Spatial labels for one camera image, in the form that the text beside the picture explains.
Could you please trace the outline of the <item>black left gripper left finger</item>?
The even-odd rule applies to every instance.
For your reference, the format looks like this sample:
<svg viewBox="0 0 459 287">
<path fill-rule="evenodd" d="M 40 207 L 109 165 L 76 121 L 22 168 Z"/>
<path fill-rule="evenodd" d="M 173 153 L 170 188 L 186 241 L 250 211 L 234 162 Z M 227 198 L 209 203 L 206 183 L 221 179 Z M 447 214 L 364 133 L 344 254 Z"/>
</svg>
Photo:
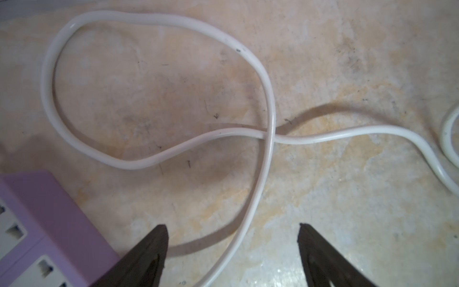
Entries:
<svg viewBox="0 0 459 287">
<path fill-rule="evenodd" d="M 164 224 L 156 226 L 93 287 L 157 287 L 164 269 L 169 234 Z"/>
</svg>

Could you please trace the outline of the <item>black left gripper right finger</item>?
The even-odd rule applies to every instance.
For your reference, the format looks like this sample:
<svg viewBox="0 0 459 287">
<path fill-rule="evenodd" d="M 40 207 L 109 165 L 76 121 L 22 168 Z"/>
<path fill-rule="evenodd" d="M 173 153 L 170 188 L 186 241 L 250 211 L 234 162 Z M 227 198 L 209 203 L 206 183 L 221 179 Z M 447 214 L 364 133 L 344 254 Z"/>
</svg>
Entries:
<svg viewBox="0 0 459 287">
<path fill-rule="evenodd" d="M 311 225 L 300 224 L 297 242 L 308 286 L 375 286 Z"/>
</svg>

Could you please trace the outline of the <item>purple power strip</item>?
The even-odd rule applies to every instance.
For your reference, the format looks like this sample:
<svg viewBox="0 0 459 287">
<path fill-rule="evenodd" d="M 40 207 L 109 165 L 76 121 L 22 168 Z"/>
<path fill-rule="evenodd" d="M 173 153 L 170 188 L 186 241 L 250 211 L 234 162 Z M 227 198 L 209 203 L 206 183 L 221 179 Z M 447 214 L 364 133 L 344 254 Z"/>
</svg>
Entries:
<svg viewBox="0 0 459 287">
<path fill-rule="evenodd" d="M 1 286 L 88 287 L 119 260 L 50 172 L 1 176 Z"/>
</svg>

